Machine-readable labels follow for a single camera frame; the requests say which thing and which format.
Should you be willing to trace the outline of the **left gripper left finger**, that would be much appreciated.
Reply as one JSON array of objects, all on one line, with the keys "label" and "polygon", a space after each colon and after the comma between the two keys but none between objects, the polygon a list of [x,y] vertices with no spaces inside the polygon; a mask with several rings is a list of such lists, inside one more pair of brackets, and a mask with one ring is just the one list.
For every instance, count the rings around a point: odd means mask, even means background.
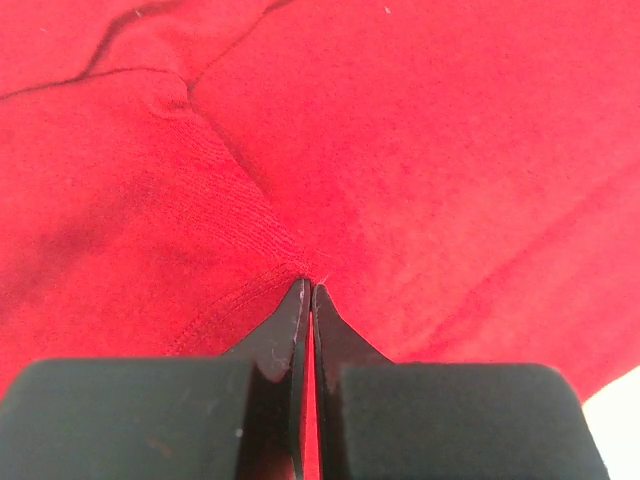
[{"label": "left gripper left finger", "polygon": [[1,401],[5,479],[299,479],[310,283],[216,357],[51,359]]}]

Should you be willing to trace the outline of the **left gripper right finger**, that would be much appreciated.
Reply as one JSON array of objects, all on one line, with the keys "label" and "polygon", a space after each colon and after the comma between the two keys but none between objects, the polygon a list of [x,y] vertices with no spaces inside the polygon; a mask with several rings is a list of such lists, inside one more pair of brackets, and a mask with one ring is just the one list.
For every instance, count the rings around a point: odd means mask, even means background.
[{"label": "left gripper right finger", "polygon": [[395,363],[313,292],[325,479],[604,479],[580,402],[530,363]]}]

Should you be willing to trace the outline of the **red t shirt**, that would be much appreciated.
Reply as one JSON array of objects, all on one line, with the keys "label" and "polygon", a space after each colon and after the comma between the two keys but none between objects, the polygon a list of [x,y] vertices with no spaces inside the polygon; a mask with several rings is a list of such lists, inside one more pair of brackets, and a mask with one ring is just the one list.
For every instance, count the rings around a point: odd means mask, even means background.
[{"label": "red t shirt", "polygon": [[1,401],[310,283],[395,363],[639,363],[635,1],[5,1]]}]

